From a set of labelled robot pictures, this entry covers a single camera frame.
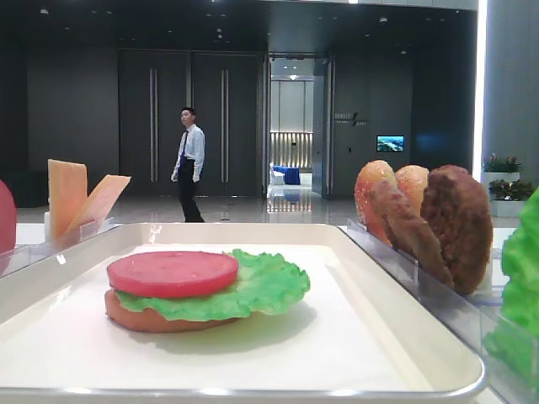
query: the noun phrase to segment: green lettuce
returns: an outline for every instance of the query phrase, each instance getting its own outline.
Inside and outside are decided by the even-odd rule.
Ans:
[[[138,297],[116,291],[122,307],[141,312],[150,308],[169,321],[207,322],[249,317],[259,311],[268,315],[286,312],[310,290],[307,273],[282,255],[230,253],[239,262],[237,281],[211,296],[186,299]]]
[[[520,213],[520,226],[504,242],[502,270],[510,277],[504,288],[502,320],[484,346],[504,361],[527,385],[539,387],[535,338],[539,338],[539,191]]]

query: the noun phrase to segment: white shirt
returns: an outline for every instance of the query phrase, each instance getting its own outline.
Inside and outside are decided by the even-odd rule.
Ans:
[[[202,166],[204,165],[205,137],[202,129],[195,124],[192,124],[187,128],[187,132],[184,132],[182,135],[182,140],[179,143],[178,160],[176,161],[175,169],[178,170],[179,160],[182,155],[182,150],[184,149],[185,134],[187,133],[189,133],[189,136],[187,136],[187,145],[185,145],[185,158],[195,160],[195,176],[200,177]]]

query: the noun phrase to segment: tray rim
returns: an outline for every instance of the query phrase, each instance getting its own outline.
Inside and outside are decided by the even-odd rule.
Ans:
[[[278,223],[206,223],[206,224],[184,224],[184,223],[152,223],[152,222],[140,222],[117,225],[102,231],[99,234],[92,235],[81,242],[68,247],[61,252],[55,252],[54,255],[42,258],[39,261],[31,263],[30,265],[21,268],[21,271],[25,271],[27,268],[31,268],[36,264],[43,263],[47,260],[54,259],[58,254],[65,253],[67,251],[73,251],[83,249],[85,244],[95,241],[98,237],[105,237],[111,233],[120,232],[124,228],[140,228],[140,226],[304,226],[304,227],[322,227],[336,229],[347,240],[351,241],[356,247],[358,247],[365,255],[367,255],[373,263],[388,274],[392,281],[397,283],[399,287],[404,289],[411,297],[415,297],[404,288],[392,274],[387,271],[380,263],[378,263],[358,242],[354,240],[344,229],[328,224],[278,224]],[[433,313],[421,305],[430,316],[434,317],[441,326],[448,330],[453,336],[455,336],[470,352],[477,358],[481,372],[477,380],[465,387],[451,390],[451,391],[360,391],[356,389],[337,389],[332,391],[319,391],[319,390],[253,390],[253,389],[94,389],[94,388],[60,388],[60,387],[2,387],[0,386],[0,397],[81,397],[91,396],[94,398],[105,397],[117,397],[117,398],[129,398],[140,397],[146,399],[157,398],[190,398],[190,399],[209,399],[209,398],[232,398],[232,399],[351,399],[351,400],[394,400],[394,401],[434,401],[434,400],[448,400],[458,399],[464,400],[469,397],[477,396],[481,391],[488,387],[488,368],[483,358],[469,346],[468,343],[459,338],[453,330],[451,330],[446,324],[441,322]]]

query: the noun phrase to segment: white tray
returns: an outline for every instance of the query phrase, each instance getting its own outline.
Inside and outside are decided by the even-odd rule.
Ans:
[[[283,316],[128,332],[106,265],[163,249],[282,253],[312,289]],[[469,402],[483,361],[343,231],[325,225],[117,227],[0,279],[0,402]]]

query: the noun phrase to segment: short black hair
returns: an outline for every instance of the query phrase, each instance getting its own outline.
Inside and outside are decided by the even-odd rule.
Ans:
[[[184,111],[189,111],[189,113],[193,116],[196,116],[196,112],[195,112],[195,109],[191,108],[191,107],[185,107],[182,109],[182,112]]]

